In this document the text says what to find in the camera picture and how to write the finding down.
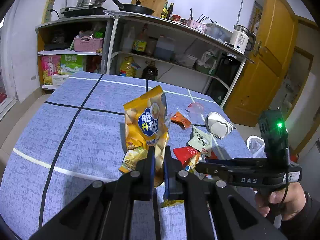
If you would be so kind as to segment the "person's right hand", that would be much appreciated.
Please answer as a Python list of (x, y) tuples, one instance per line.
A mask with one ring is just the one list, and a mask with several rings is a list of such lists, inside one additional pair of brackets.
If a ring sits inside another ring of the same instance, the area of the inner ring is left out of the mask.
[[(270, 212), (270, 207), (268, 205), (281, 203), (285, 195), (285, 190), (286, 189), (282, 189), (280, 191), (272, 192), (268, 196), (268, 200), (266, 200), (266, 197), (263, 197), (263, 195), (258, 191), (255, 194), (255, 202), (258, 212), (263, 217), (266, 217)], [(302, 211), (306, 204), (306, 197), (299, 182), (289, 184), (283, 204), (285, 206), (284, 211), (281, 213), (283, 220), (291, 220), (300, 211)]]

